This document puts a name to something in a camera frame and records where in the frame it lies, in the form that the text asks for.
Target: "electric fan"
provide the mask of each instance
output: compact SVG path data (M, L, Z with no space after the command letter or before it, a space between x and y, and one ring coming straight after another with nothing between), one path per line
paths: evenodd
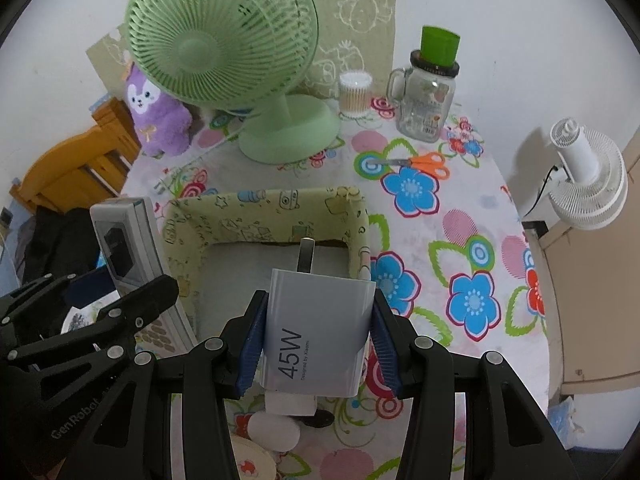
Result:
M552 127L551 141L568 175L549 192L556 214L565 223L585 230L613 222L628 191L625 162L616 143L571 118Z
M133 59L156 86L181 101L252 109L242 152L282 164L324 150L340 120L321 100L286 96L318 47L314 0L130 0Z

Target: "wooden chair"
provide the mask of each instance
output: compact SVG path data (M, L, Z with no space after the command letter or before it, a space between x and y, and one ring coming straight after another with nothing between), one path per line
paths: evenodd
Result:
M96 126L41 156L10 195L32 213L39 205L66 213L118 196L140 151L133 122L116 99L93 117Z

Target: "fan center hub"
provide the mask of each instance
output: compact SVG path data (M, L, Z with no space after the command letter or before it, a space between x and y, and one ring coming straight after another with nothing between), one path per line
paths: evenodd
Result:
M208 72L220 60L218 42L201 30L182 33L175 41L175 50L180 68L194 74Z

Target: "black jar lid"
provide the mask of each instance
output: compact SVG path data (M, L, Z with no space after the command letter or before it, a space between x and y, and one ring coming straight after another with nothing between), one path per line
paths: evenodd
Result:
M460 65L458 64L458 62L454 62L452 66L436 65L428 62L423 57L421 57L420 50L414 50L411 53L410 60L412 66L444 77L455 77L460 72Z

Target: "white fan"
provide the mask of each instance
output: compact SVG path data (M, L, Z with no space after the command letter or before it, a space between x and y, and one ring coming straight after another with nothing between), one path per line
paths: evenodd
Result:
M585 230L613 222L628 191L625 161L616 143L572 118L551 128L551 142L568 175L549 192L556 214L565 223Z

